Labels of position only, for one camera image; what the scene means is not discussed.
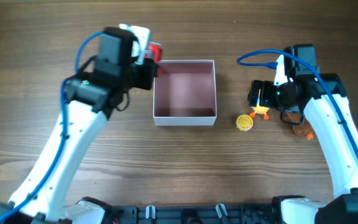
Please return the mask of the yellow duck toy blue cap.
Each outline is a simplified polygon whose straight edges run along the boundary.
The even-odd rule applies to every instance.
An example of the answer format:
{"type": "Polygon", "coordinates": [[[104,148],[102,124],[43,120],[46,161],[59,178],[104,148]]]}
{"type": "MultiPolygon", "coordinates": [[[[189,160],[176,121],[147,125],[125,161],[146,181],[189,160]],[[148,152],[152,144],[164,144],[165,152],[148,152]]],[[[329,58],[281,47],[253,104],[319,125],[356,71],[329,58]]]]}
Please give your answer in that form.
{"type": "Polygon", "coordinates": [[[269,110],[268,107],[263,107],[263,106],[259,106],[257,105],[256,107],[252,107],[253,112],[251,114],[249,114],[249,116],[251,118],[254,118],[256,114],[262,114],[264,116],[264,120],[268,120],[269,116],[267,114],[267,111],[269,110]]]}

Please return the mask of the red toy fire truck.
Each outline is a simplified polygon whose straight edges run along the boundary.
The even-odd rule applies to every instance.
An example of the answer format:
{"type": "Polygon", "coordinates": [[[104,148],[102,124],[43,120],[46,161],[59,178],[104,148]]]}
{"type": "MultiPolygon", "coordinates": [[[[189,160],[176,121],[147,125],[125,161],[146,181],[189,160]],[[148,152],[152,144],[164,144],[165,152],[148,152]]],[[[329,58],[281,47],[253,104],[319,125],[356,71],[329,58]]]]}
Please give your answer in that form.
{"type": "Polygon", "coordinates": [[[163,55],[162,45],[157,42],[149,42],[148,50],[151,52],[154,62],[159,63],[163,55]]]}

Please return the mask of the yellow round waffle toy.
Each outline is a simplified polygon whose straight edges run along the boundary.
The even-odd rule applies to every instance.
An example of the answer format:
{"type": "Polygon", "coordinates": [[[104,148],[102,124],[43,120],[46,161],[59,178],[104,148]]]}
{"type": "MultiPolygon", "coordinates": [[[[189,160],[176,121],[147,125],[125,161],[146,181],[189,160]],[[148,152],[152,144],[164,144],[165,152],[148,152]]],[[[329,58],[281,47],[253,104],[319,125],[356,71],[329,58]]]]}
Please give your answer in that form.
{"type": "Polygon", "coordinates": [[[253,124],[253,119],[248,114],[242,114],[236,119],[236,127],[240,131],[250,130],[253,124]]]}

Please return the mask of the brown plush toy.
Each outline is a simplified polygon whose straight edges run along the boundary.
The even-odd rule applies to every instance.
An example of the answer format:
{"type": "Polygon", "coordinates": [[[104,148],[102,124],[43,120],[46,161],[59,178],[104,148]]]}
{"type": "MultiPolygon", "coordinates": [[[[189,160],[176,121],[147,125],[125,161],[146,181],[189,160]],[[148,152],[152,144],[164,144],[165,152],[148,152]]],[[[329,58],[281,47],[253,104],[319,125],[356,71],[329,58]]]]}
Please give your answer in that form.
{"type": "MultiPolygon", "coordinates": [[[[300,119],[300,114],[286,113],[284,115],[284,120],[288,122],[299,123],[300,119]]],[[[303,120],[302,124],[293,125],[292,128],[294,133],[301,138],[306,138],[307,140],[312,140],[314,138],[314,130],[306,118],[303,120]]]]}

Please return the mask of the white cardboard box pink interior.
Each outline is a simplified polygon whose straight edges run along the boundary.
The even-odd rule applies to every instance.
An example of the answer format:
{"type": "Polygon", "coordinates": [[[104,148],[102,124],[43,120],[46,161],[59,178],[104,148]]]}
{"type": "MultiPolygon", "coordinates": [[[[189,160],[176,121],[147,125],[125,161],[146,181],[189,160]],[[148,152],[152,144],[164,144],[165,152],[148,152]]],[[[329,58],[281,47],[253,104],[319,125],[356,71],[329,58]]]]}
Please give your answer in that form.
{"type": "Polygon", "coordinates": [[[156,126],[212,126],[217,118],[214,60],[162,60],[154,79],[156,126]]]}

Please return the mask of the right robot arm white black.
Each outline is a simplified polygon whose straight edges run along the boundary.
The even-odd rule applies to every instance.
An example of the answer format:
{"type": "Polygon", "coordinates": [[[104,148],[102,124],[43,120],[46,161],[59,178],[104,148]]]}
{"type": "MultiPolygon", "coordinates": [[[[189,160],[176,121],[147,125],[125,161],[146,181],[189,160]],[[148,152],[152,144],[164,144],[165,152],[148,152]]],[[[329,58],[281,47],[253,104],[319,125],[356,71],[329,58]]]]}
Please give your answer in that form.
{"type": "Polygon", "coordinates": [[[283,116],[308,121],[318,138],[333,183],[334,198],[327,204],[298,195],[272,200],[274,223],[358,223],[358,130],[354,124],[347,91],[335,73],[321,73],[314,45],[301,44],[284,50],[263,49],[237,59],[277,54],[265,67],[276,71],[274,81],[254,80],[249,106],[275,109],[283,116]]]}

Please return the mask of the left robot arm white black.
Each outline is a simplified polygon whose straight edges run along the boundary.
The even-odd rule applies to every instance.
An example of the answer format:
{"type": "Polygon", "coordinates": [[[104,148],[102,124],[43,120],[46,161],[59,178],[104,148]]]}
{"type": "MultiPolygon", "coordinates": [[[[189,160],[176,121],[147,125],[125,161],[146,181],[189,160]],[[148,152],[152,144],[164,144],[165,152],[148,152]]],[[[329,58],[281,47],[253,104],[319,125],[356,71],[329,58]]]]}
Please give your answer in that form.
{"type": "Polygon", "coordinates": [[[75,60],[75,73],[60,88],[61,111],[26,180],[7,203],[0,223],[109,223],[109,205],[83,198],[66,207],[65,198],[89,146],[114,111],[124,111],[129,90],[149,90],[159,58],[150,51],[148,28],[120,24],[95,34],[98,53],[75,60]]]}

